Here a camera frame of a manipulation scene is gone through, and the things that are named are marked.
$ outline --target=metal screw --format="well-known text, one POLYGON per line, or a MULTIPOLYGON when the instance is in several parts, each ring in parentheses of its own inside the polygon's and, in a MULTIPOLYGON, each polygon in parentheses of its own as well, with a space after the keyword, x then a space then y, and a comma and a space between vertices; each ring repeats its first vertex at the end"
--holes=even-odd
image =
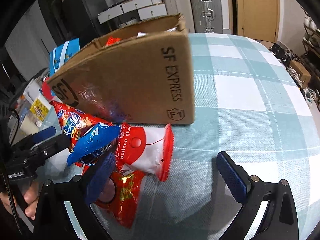
POLYGON ((288 186, 289 185, 289 182, 287 180, 285 180, 285 179, 281 179, 281 183, 284 186, 288 186))
POLYGON ((254 181, 254 182, 258 182, 258 181, 260 180, 257 175, 252 175, 252 176, 251 176, 251 179, 252 179, 252 181, 254 181))
POLYGON ((74 176, 74 177, 72 178, 72 180, 73 180, 74 182, 78 182, 79 180, 81 180, 81 175, 76 175, 76 176, 74 176))
POLYGON ((51 180, 47 179, 45 182, 44 182, 44 185, 45 186, 49 186, 51 184, 51 180))

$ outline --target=cardboard box on floor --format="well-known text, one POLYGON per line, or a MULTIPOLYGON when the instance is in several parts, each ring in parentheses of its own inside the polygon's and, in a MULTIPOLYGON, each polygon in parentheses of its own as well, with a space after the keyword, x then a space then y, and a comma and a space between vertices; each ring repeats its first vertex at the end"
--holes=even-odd
POLYGON ((290 61, 290 67, 292 67, 297 72, 297 74, 301 75, 299 79, 302 82, 304 81, 304 83, 302 84, 302 88, 305 89, 308 86, 309 81, 311 79, 310 73, 305 69, 305 67, 301 63, 294 60, 290 61))
POLYGON ((159 17, 93 40, 48 84, 65 104, 113 122, 193 123, 193 69, 183 16, 159 17), (138 32, 148 35, 137 38, 138 32), (110 36, 123 40, 106 47, 110 36))

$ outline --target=suitcase handle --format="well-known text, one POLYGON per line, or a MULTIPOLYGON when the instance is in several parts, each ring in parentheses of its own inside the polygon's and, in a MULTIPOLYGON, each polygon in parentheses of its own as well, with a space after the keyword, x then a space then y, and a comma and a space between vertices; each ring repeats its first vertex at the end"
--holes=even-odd
POLYGON ((214 20, 214 11, 212 9, 208 9, 209 12, 205 12, 204 13, 204 17, 209 18, 209 21, 213 21, 214 20))

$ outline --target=blue gripper pad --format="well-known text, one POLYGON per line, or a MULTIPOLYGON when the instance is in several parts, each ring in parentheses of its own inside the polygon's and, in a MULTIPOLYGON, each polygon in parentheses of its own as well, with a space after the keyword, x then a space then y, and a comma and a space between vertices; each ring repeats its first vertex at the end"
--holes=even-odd
POLYGON ((245 204, 247 193, 251 189, 251 183, 247 179, 248 177, 246 177, 248 174, 243 169, 240 170, 240 166, 237 166, 226 152, 218 153, 216 163, 236 202, 245 204))
POLYGON ((53 126, 50 126, 38 133, 35 133, 32 136, 32 140, 34 143, 40 143, 56 134, 56 129, 53 126))
POLYGON ((97 201, 100 193, 103 191, 107 179, 116 167, 116 157, 110 152, 105 157, 101 166, 96 170, 86 188, 84 201, 87 205, 97 201))

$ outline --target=suitcase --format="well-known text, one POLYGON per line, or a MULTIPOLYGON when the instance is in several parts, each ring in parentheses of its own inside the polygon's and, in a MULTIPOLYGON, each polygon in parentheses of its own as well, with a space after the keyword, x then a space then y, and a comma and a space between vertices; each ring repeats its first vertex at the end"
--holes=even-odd
POLYGON ((221 0, 191 0, 196 33, 222 33, 221 0))
POLYGON ((177 13, 183 14, 186 21, 186 28, 189 33, 195 33, 192 7, 190 0, 164 0, 168 15, 177 13))

